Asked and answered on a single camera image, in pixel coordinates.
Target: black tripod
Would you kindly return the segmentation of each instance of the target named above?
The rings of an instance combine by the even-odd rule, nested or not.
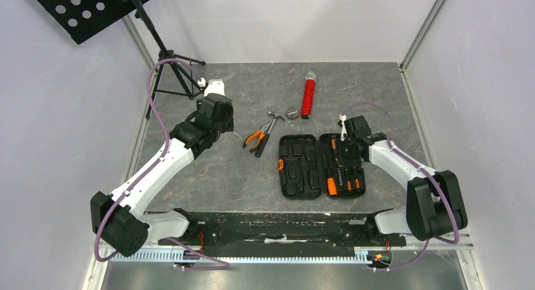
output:
[[[169,59],[169,58],[179,58],[179,59],[188,61],[190,64],[192,62],[195,62],[195,63],[198,63],[200,65],[206,65],[206,62],[204,62],[204,61],[191,59],[189,57],[184,57],[183,55],[177,55],[177,54],[175,54],[173,52],[172,49],[167,49],[165,47],[165,45],[163,44],[162,38],[160,38],[158,32],[156,31],[156,28],[154,27],[154,24],[152,23],[152,21],[150,20],[149,16],[147,15],[147,12],[143,8],[143,0],[131,0],[131,1],[132,1],[133,5],[137,9],[136,14],[135,14],[136,18],[139,18],[139,19],[141,19],[141,21],[143,21],[143,23],[145,24],[145,26],[147,27],[149,32],[152,34],[152,37],[156,41],[156,44],[158,44],[158,46],[160,48],[160,52],[158,53],[158,61],[162,61],[164,59]],[[184,93],[177,93],[177,92],[174,92],[174,91],[159,90],[158,89],[158,85],[160,84],[160,79],[162,78],[163,67],[165,65],[167,65],[167,64],[170,65],[171,68],[173,69],[173,72],[175,73],[177,79],[180,82],[180,85],[182,85],[182,88],[184,89]],[[181,73],[191,82],[191,84],[192,84],[192,90],[191,91],[189,90],[189,87],[187,86],[186,82],[184,81],[184,78],[182,77]],[[195,94],[193,93],[194,87],[199,90]],[[190,100],[191,100],[191,99],[195,98],[196,96],[200,95],[201,93],[203,93],[203,88],[199,86],[199,84],[197,83],[197,81],[195,79],[193,79],[192,74],[188,74],[184,70],[184,68],[182,68],[182,66],[180,66],[180,64],[178,64],[176,62],[169,62],[169,63],[166,63],[164,65],[161,65],[158,68],[158,73],[156,74],[156,81],[155,81],[154,87],[152,89],[152,96],[151,97],[152,97],[153,100],[156,97],[156,93],[157,92],[170,93],[170,94],[179,95],[179,96],[188,96],[190,98]],[[147,114],[145,115],[145,117],[147,119],[150,119],[150,113],[151,113],[151,107],[149,105],[149,110],[147,111]]]

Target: red flashlight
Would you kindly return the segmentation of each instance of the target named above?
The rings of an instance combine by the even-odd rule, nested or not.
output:
[[[305,95],[301,106],[301,119],[310,118],[312,114],[312,102],[314,100],[314,88],[316,86],[316,74],[310,71],[305,77]]]

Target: open black tool case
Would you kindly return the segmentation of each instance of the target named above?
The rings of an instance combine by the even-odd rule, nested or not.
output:
[[[362,167],[340,168],[338,150],[340,134],[323,134],[319,140],[311,134],[294,134],[279,141],[279,179],[281,191],[287,199],[311,200],[325,192],[332,199],[354,199],[366,192]]]

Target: robotic arm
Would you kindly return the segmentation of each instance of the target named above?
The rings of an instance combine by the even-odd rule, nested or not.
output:
[[[145,242],[166,237],[181,237],[189,221],[186,213],[170,211],[145,214],[150,201],[171,178],[210,148],[223,132],[233,131],[233,107],[225,96],[223,81],[212,80],[204,91],[204,98],[197,101],[197,110],[170,132],[170,147],[161,157],[163,146],[125,184],[109,195],[98,192],[91,199],[91,223],[93,232],[98,227],[111,205],[123,194],[133,181],[146,171],[158,158],[159,165],[148,172],[128,193],[110,216],[102,232],[102,239],[119,253],[128,257],[138,251]]]
[[[342,115],[339,124],[342,126],[339,143],[342,167],[360,167],[362,161],[370,162],[381,167],[407,190],[405,211],[391,209],[368,217],[366,224],[373,235],[413,234],[425,241],[449,233],[453,227],[443,202],[451,206],[458,229],[467,226],[466,211],[455,174],[449,170],[437,171],[419,163],[392,141],[389,145],[385,134],[372,134],[363,116],[346,120]],[[438,192],[422,170],[426,170],[437,181],[447,201],[436,200]]]

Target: gray floor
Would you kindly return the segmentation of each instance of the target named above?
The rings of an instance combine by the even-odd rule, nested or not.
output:
[[[396,251],[393,265],[408,262],[411,251]],[[102,289],[280,290],[280,289],[467,289],[457,252],[427,251],[416,264],[373,273],[364,265],[233,264],[225,271],[182,272],[169,263],[112,262]]]
[[[277,63],[209,64],[199,71],[208,79],[223,79],[233,100],[235,132],[225,133],[215,145],[177,174],[149,205],[150,211],[181,207],[187,211],[352,211],[371,212],[403,207],[405,190],[379,168],[365,164],[367,193],[355,200],[285,199],[277,173],[278,140],[286,134],[339,132],[338,115],[350,102],[367,100],[387,108],[396,120],[393,140],[417,160],[425,156],[399,69],[395,63]],[[268,110],[284,112],[303,98],[304,76],[318,75],[310,120],[279,121],[261,158],[242,148],[244,139],[269,121]],[[169,68],[160,89],[180,91]],[[159,94],[158,110],[172,129],[194,111],[186,97]],[[372,131],[385,132],[387,117],[373,107],[353,109],[348,117],[364,115]],[[145,164],[163,144],[158,121],[151,119],[139,157]]]

